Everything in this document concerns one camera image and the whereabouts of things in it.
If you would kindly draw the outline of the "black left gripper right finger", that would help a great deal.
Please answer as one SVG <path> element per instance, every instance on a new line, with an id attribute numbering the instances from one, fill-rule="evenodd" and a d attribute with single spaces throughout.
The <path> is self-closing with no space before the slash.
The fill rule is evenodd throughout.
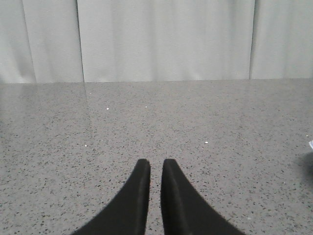
<path id="1" fill-rule="evenodd" d="M 163 163 L 161 212 L 166 235 L 242 235 L 188 181 L 174 159 Z"/>

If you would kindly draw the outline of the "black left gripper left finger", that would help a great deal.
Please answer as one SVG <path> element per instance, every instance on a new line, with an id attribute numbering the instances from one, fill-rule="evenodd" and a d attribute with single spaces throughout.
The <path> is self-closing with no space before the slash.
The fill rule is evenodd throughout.
<path id="1" fill-rule="evenodd" d="M 150 163 L 139 159 L 117 195 L 75 235 L 143 235 L 150 195 Z"/>

